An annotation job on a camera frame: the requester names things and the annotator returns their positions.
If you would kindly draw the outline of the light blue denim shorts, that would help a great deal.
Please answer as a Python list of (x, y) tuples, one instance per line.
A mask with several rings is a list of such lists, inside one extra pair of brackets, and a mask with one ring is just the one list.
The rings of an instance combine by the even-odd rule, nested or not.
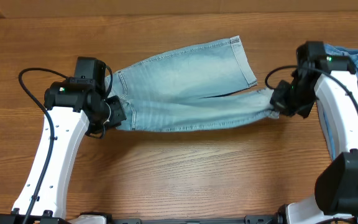
[(227, 129), (277, 119), (268, 88), (255, 77), (239, 36), (171, 50), (106, 77), (118, 96), (125, 131)]

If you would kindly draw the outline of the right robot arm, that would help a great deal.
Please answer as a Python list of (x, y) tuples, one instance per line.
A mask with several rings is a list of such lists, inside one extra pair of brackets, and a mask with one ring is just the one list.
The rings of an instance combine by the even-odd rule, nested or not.
[(332, 163), (316, 179), (314, 194), (283, 205), (273, 223), (358, 221), (358, 84), (356, 66), (347, 56), (329, 55), (321, 41), (296, 50), (292, 82), (273, 89), (270, 104), (285, 116), (307, 118), (314, 105)]

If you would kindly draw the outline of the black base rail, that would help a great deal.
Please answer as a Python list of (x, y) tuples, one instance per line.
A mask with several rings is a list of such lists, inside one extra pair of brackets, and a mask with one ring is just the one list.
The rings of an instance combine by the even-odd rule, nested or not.
[(115, 219), (111, 214), (101, 212), (83, 212), (81, 216), (102, 216), (111, 224), (284, 224), (282, 215), (246, 215), (244, 218), (201, 218), (201, 219), (163, 219), (141, 220), (140, 218)]

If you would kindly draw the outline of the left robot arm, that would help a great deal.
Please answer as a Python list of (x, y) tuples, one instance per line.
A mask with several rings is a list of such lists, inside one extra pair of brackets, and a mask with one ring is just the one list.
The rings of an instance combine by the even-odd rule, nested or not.
[(40, 143), (22, 192), (0, 224), (68, 223), (67, 192), (84, 136), (101, 139), (126, 120), (117, 96), (104, 79), (111, 69), (101, 60), (78, 57), (72, 77), (46, 89), (44, 102), (30, 98), (44, 113)]

